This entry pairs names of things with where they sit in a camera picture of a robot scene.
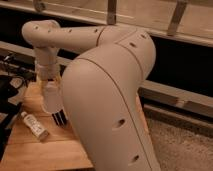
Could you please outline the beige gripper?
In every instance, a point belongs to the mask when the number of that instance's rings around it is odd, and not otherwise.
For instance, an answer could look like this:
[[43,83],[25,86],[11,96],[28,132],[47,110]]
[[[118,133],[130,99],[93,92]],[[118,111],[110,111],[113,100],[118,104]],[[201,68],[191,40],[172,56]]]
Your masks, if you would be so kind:
[[62,89],[62,77],[60,74],[60,67],[58,63],[51,65],[40,65],[36,64],[36,82],[39,87],[40,94],[43,95],[43,88],[45,85],[45,80],[56,78],[57,85],[59,89]]

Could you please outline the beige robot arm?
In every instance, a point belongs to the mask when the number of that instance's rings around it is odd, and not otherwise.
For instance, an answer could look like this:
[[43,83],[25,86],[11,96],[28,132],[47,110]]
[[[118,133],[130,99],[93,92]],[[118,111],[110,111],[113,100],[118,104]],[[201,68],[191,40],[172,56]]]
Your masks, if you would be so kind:
[[161,171],[136,96],[156,60],[149,34],[139,27],[62,28],[30,21],[22,35],[34,48],[40,80],[57,75],[60,49],[78,56],[61,80],[63,107],[96,171]]

